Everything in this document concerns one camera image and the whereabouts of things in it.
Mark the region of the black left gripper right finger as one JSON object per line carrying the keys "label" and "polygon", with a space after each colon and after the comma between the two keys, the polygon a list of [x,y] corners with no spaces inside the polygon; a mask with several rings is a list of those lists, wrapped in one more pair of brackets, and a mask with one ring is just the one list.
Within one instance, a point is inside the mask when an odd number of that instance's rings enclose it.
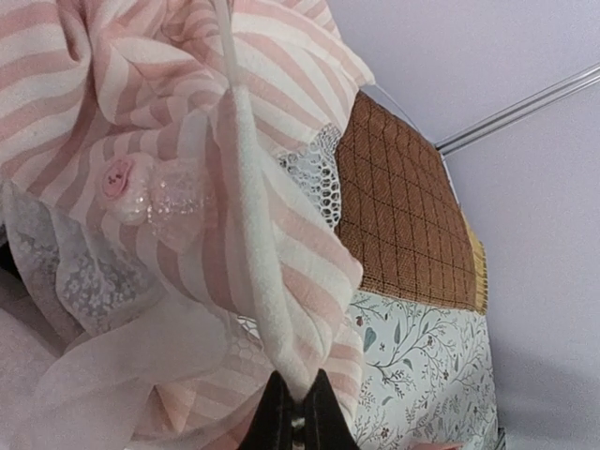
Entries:
{"label": "black left gripper right finger", "polygon": [[320,369],[303,401],[307,450],[358,450],[326,372]]}

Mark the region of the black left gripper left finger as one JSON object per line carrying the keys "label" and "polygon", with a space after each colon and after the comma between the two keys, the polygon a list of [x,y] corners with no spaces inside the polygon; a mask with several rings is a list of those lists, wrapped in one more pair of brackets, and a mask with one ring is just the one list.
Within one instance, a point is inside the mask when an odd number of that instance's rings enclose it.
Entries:
{"label": "black left gripper left finger", "polygon": [[294,401],[281,375],[274,371],[262,394],[241,450],[291,450]]}

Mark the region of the pink striped pet tent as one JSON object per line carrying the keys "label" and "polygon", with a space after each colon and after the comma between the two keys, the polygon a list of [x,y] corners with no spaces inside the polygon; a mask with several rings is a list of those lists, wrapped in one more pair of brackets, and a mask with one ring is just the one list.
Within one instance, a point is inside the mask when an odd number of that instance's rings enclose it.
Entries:
{"label": "pink striped pet tent", "polygon": [[277,371],[349,428],[363,268],[309,193],[372,74],[324,1],[1,5],[1,217],[48,325],[1,336],[6,449],[234,449]]}

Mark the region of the white tent pole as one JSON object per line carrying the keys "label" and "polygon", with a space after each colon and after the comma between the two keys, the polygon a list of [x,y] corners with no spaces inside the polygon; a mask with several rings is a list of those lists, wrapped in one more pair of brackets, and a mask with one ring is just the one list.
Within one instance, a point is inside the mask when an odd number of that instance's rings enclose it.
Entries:
{"label": "white tent pole", "polygon": [[214,0],[213,5],[217,16],[226,75],[230,86],[234,87],[239,84],[239,72],[233,41],[229,2],[226,0]]}

